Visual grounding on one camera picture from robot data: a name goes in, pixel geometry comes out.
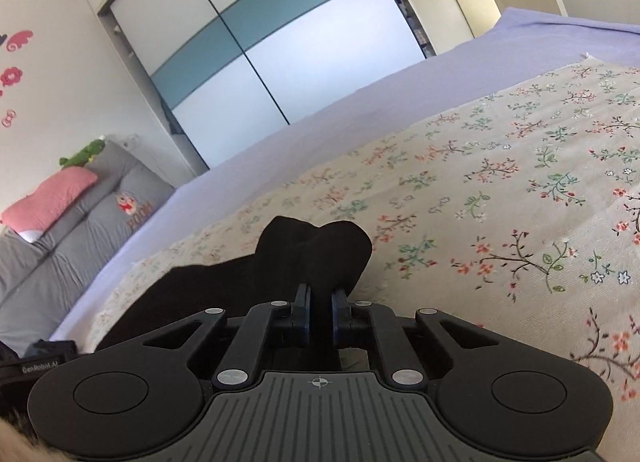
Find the black pants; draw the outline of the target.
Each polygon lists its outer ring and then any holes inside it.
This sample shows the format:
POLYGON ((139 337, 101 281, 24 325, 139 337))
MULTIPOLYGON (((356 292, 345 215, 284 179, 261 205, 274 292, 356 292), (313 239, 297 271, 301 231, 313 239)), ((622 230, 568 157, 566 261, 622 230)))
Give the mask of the black pants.
POLYGON ((350 294, 372 255, 366 231, 351 221, 316 227, 277 216, 253 254, 211 266, 170 269, 154 282, 99 341, 102 350, 190 317, 207 308, 243 317, 255 305, 291 301, 299 284, 316 295, 350 294))

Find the grey padded headboard cushion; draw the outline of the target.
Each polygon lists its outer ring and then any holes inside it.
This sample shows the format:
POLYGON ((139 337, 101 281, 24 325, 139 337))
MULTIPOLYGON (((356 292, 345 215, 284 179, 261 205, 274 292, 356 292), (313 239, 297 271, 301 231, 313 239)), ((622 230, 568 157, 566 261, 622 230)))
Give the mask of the grey padded headboard cushion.
POLYGON ((29 244, 1 234, 1 341, 24 356, 48 339, 106 264, 174 193, 174 187, 108 142, 87 165, 96 183, 29 244))

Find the pink pillow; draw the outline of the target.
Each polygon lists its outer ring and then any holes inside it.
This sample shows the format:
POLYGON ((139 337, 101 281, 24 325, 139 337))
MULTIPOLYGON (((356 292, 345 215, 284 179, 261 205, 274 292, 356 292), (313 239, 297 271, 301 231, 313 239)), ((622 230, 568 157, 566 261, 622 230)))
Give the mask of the pink pillow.
POLYGON ((32 194, 9 206, 1 214, 1 222, 23 240, 35 242, 97 181, 98 176, 88 168, 62 169, 44 180, 32 194))

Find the floral bed cover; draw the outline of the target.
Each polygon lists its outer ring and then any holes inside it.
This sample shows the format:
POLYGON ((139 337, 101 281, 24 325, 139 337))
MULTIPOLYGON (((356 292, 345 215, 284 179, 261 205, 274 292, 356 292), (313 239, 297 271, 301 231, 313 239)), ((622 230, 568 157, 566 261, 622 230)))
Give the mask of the floral bed cover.
POLYGON ((366 231, 359 297, 401 315, 429 301, 639 395, 635 67, 585 58, 306 171, 137 263, 87 347, 169 269, 254 252, 277 216, 366 231))

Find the green plush toy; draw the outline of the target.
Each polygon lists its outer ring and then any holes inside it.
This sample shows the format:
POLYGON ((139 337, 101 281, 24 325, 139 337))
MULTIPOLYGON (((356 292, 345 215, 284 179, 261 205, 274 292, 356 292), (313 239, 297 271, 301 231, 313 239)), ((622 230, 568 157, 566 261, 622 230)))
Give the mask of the green plush toy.
POLYGON ((105 148, 103 139, 94 139, 89 144, 70 157, 61 157, 58 160, 58 166, 62 169, 68 167, 84 167, 92 162, 105 148))

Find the white and teal wardrobe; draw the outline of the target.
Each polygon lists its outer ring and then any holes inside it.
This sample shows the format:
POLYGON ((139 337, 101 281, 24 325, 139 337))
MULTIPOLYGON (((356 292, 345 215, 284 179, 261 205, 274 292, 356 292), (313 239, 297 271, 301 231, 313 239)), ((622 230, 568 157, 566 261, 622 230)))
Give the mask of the white and teal wardrobe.
POLYGON ((433 54, 399 0, 110 0, 107 10, 210 168, 433 54))

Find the red wall sticker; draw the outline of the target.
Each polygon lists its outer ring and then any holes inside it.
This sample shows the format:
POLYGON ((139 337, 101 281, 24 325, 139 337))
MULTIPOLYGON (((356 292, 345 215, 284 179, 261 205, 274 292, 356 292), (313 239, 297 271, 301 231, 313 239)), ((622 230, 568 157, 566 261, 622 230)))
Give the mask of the red wall sticker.
MULTIPOLYGON (((13 34, 1 35, 1 58, 4 58, 7 54, 14 54, 17 51, 26 47, 34 32, 30 29, 23 29, 13 34)), ((6 90, 15 87, 19 84, 24 77, 24 70, 17 65, 1 66, 1 101, 6 101, 6 90)), ((2 108, 1 110, 1 127, 4 129, 10 129, 13 125, 14 119, 17 114, 11 107, 2 108)))

